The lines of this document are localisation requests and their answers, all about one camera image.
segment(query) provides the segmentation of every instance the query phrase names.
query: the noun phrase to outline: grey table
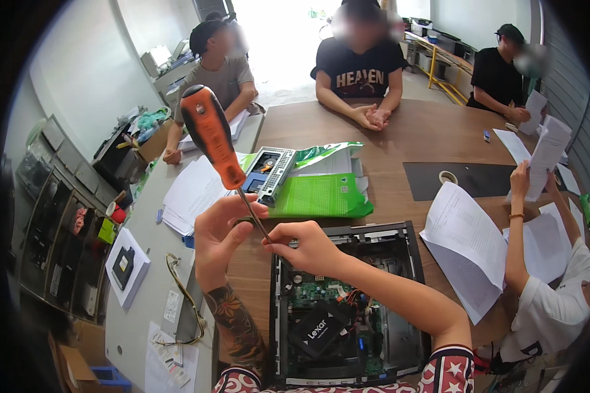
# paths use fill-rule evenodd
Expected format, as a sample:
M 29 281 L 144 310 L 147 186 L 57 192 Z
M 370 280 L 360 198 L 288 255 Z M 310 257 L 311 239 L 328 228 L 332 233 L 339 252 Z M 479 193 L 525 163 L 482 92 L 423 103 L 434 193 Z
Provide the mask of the grey table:
M 253 151 L 263 121 L 264 115 L 247 119 L 238 141 L 234 143 L 237 152 Z M 111 363 L 142 390 L 149 322 L 153 321 L 157 325 L 161 323 L 168 289 L 173 285 L 173 279 L 165 264 L 165 254 L 173 253 L 182 260 L 194 257 L 194 250 L 184 246 L 179 233 L 164 223 L 155 223 L 155 214 L 162 208 L 164 196 L 177 175 L 200 156 L 201 153 L 198 151 L 186 153 L 179 165 L 166 165 L 160 160 L 136 201 L 133 214 L 125 224 L 145 252 L 150 248 L 148 257 L 151 265 L 128 310 L 120 306 L 113 290 L 109 292 L 105 348 Z M 201 305 L 201 314 L 207 321 L 207 328 L 205 337 L 196 344 L 199 349 L 199 366 L 194 391 L 208 393 L 212 390 L 214 319 L 205 302 Z

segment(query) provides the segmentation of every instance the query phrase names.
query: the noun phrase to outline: white t-shirt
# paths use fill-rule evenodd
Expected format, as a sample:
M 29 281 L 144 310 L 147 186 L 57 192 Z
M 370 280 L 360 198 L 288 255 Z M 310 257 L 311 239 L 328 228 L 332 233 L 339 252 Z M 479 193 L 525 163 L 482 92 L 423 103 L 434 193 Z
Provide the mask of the white t-shirt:
M 590 250 L 579 238 L 556 290 L 536 277 L 529 277 L 511 323 L 511 333 L 501 343 L 503 362 L 555 353 L 574 342 L 590 317 L 582 281 L 590 281 Z

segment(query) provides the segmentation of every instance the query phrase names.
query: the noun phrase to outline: screwdriver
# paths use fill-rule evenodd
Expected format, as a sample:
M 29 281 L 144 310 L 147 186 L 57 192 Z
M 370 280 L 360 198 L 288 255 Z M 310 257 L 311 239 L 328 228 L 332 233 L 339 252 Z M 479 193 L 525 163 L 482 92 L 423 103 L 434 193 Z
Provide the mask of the screwdriver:
M 234 145 L 231 143 L 231 130 L 221 103 L 208 86 L 194 85 L 184 91 L 179 105 L 192 141 L 221 176 L 225 188 L 238 192 L 252 215 L 253 222 L 271 243 L 267 230 L 243 192 L 242 185 L 246 176 L 238 164 Z

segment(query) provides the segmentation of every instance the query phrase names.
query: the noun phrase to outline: tape roll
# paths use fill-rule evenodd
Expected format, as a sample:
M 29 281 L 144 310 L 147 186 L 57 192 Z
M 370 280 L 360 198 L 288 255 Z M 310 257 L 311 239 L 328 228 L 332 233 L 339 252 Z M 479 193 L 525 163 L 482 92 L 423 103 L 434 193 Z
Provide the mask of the tape roll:
M 453 182 L 454 184 L 459 185 L 459 180 L 457 177 L 452 172 L 448 172 L 447 170 L 442 170 L 439 172 L 439 181 L 441 184 L 445 182 Z

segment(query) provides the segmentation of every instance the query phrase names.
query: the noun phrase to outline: person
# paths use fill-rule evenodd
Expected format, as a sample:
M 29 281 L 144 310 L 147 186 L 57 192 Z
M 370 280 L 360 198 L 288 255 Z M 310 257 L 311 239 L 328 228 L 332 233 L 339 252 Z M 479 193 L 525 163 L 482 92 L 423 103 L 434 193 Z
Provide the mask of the person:
M 231 121 L 237 114 L 247 109 L 251 115 L 262 112 L 262 108 L 253 102 L 258 91 L 253 83 L 252 71 L 247 59 L 232 58 L 227 54 L 234 45 L 235 34 L 230 28 L 230 20 L 218 18 L 199 23 L 190 34 L 190 49 L 200 56 L 201 61 L 190 70 L 179 87 L 174 123 L 168 131 L 168 140 L 164 161 L 176 164 L 181 160 L 181 150 L 177 148 L 184 127 L 181 114 L 181 96 L 192 85 L 208 86 L 225 110 L 225 118 Z
M 522 51 L 525 38 L 515 26 L 503 25 L 496 32 L 498 47 L 479 51 L 474 59 L 474 73 L 467 106 L 508 116 L 516 122 L 528 122 L 531 118 L 524 108 L 522 76 L 513 65 Z
M 268 216 L 267 206 L 256 202 L 256 194 L 246 194 L 246 198 L 260 218 Z M 233 195 L 216 201 L 195 222 L 196 280 L 231 358 L 231 366 L 223 371 L 213 392 L 252 393 L 266 388 L 262 383 L 262 372 L 269 361 L 266 345 L 249 310 L 229 285 L 226 274 L 236 247 L 253 229 L 247 221 L 232 228 L 237 219 L 246 215 L 245 204 L 238 195 Z M 342 253 L 314 221 L 278 224 L 269 237 L 273 243 L 267 244 L 264 239 L 265 251 L 283 256 L 297 269 L 334 277 L 361 289 L 431 335 L 435 350 L 422 372 L 420 392 L 472 391 L 474 364 L 469 350 L 472 344 L 470 325 L 458 304 L 430 287 Z M 299 240 L 296 249 L 288 245 L 293 238 Z M 333 390 L 362 392 L 368 388 L 336 386 Z M 375 390 L 415 391 L 401 382 Z
M 556 353 L 574 342 L 590 318 L 590 250 L 568 203 L 559 193 L 555 175 L 548 172 L 546 190 L 558 208 L 566 234 L 573 247 L 570 261 L 558 288 L 553 290 L 529 275 L 523 246 L 523 207 L 529 188 L 528 162 L 511 174 L 511 219 L 504 281 L 519 296 L 518 312 L 511 333 L 500 343 L 500 352 L 489 366 L 511 368 L 533 356 Z
M 408 66 L 397 42 L 388 38 L 385 14 L 376 0 L 344 0 L 337 12 L 346 35 L 319 44 L 315 79 L 319 102 L 352 118 L 364 128 L 380 131 L 402 98 L 402 70 Z M 352 108 L 345 98 L 383 98 L 380 106 Z

